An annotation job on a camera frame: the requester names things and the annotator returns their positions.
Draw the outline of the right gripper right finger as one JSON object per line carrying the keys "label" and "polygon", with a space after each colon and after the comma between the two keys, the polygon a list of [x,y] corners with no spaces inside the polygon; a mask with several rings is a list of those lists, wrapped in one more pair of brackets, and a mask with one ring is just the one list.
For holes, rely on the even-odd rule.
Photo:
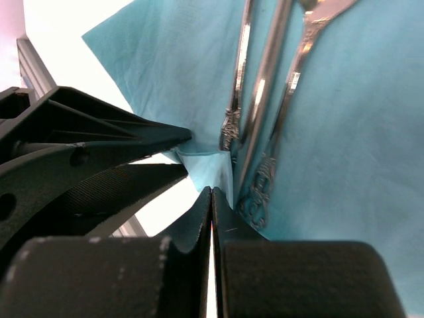
{"label": "right gripper right finger", "polygon": [[220,317],[404,317],[385,262],[358,241],[269,241],[211,192]]}

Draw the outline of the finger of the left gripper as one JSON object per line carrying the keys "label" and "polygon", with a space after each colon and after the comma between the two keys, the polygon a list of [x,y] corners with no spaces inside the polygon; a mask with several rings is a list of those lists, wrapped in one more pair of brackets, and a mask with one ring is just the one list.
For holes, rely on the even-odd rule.
{"label": "finger of the left gripper", "polygon": [[126,164],[86,179],[42,207],[14,234],[1,223],[1,251],[33,237],[109,236],[147,203],[187,176],[181,164]]}
{"label": "finger of the left gripper", "polygon": [[188,129],[140,118],[71,87],[35,103],[25,89],[1,92],[1,185],[72,183],[170,150]]}

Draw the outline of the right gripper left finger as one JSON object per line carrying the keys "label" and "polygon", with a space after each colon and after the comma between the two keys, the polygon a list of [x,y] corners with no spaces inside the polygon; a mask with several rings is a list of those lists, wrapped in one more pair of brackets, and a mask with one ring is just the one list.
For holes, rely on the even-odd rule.
{"label": "right gripper left finger", "polygon": [[154,237],[28,241],[1,284],[2,317],[204,317],[211,189]]}

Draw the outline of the ornate silver spoon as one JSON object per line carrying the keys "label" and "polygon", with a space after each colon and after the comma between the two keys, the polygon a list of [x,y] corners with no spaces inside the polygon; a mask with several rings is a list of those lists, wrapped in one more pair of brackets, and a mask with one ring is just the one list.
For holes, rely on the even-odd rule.
{"label": "ornate silver spoon", "polygon": [[356,2],[300,1],[299,3],[303,9],[303,32],[287,74],[278,116],[247,192],[237,203],[237,211],[257,231],[265,228],[268,224],[268,202],[274,185],[276,162],[280,152],[280,137],[305,60],[324,28]]}

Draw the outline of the teal paper napkin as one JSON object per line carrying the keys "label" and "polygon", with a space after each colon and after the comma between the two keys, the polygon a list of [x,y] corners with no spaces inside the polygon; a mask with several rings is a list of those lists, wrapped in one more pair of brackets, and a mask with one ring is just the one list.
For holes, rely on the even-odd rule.
{"label": "teal paper napkin", "polygon": [[[133,112],[188,128],[169,157],[235,204],[245,154],[218,149],[243,1],[133,1],[84,34]],[[290,103],[270,240],[359,240],[423,314],[423,2],[359,1],[321,33]]]}

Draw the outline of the ornate silver fork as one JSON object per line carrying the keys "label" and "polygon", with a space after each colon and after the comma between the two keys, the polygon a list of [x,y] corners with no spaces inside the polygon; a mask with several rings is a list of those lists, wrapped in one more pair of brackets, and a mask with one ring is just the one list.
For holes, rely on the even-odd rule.
{"label": "ornate silver fork", "polygon": [[222,151],[231,151],[233,144],[239,139],[242,89],[248,55],[248,45],[250,40],[254,4],[255,1],[253,0],[246,0],[244,2],[231,98],[226,109],[225,120],[221,126],[221,133],[219,138],[219,150]]}

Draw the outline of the silver table knife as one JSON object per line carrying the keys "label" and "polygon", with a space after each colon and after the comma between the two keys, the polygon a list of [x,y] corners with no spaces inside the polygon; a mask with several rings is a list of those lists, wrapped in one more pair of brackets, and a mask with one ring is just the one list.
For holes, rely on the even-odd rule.
{"label": "silver table knife", "polygon": [[268,104],[270,90],[274,82],[276,66],[285,36],[286,25],[291,10],[291,1],[278,1],[268,31],[268,37],[262,51],[259,68],[252,89],[244,129],[240,138],[241,149],[246,152],[238,178],[237,191],[241,191],[246,179]]}

